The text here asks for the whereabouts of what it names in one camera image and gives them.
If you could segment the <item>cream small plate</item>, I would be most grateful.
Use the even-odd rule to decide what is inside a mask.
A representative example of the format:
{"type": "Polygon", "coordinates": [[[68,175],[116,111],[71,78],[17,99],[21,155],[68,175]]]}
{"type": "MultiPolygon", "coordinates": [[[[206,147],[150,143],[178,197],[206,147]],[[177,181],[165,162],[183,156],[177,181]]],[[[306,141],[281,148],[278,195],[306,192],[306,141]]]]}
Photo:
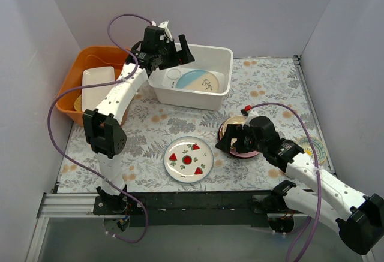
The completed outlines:
{"type": "Polygon", "coordinates": [[[228,124],[243,125],[245,120],[246,118],[243,115],[231,116],[230,118],[225,120],[220,128],[220,137],[222,137],[225,134],[228,124]]]}

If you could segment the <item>watermelon pattern plate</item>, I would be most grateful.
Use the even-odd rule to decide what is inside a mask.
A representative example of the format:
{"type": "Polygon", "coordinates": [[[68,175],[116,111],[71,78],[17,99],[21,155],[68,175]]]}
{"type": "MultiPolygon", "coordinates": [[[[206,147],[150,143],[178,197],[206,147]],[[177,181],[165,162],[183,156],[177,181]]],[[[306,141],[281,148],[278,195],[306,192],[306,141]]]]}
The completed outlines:
{"type": "Polygon", "coordinates": [[[180,137],[168,145],[164,153],[166,172],[181,183],[196,183],[212,170],[214,154],[200,138],[180,137]]]}

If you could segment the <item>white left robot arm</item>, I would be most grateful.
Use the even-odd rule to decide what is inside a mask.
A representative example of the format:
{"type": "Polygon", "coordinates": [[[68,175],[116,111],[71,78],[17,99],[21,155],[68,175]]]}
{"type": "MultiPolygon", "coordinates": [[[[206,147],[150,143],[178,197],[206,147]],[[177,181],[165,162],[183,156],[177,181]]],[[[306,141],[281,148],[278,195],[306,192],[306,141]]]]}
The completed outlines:
{"type": "Polygon", "coordinates": [[[121,127],[124,114],[136,92],[155,70],[185,65],[195,60],[184,35],[179,36],[181,49],[176,49],[168,22],[145,28],[143,40],[127,56],[116,85],[93,110],[83,112],[87,143],[99,162],[102,185],[97,193],[102,203],[115,214],[128,206],[123,195],[126,184],[122,177],[121,153],[127,136],[121,127]]]}

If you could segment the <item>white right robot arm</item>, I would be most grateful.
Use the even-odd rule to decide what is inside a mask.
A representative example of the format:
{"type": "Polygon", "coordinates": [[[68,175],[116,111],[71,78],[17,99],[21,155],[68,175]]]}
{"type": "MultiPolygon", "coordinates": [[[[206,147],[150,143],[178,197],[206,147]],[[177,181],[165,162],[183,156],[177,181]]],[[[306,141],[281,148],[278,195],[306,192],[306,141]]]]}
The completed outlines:
{"type": "Polygon", "coordinates": [[[292,209],[317,218],[359,255],[366,255],[383,238],[383,198],[377,194],[367,196],[316,167],[303,148],[279,136],[266,116],[250,117],[243,125],[229,124],[215,147],[224,153],[233,147],[238,153],[259,152],[287,177],[301,181],[316,193],[311,195],[285,180],[269,196],[277,212],[292,209]]]}

